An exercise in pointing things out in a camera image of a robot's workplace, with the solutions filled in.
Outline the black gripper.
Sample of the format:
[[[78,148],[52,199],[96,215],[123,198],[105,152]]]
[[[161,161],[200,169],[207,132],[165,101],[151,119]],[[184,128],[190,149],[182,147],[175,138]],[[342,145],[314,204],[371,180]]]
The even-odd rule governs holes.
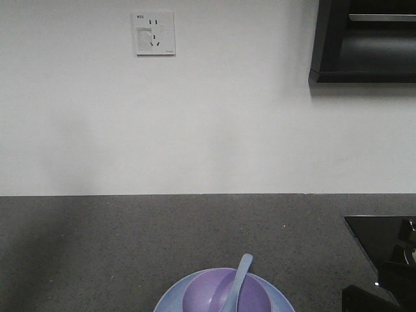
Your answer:
[[[378,268],[379,287],[390,292],[396,303],[389,302],[355,285],[342,291],[342,310],[415,311],[415,267],[386,261]]]

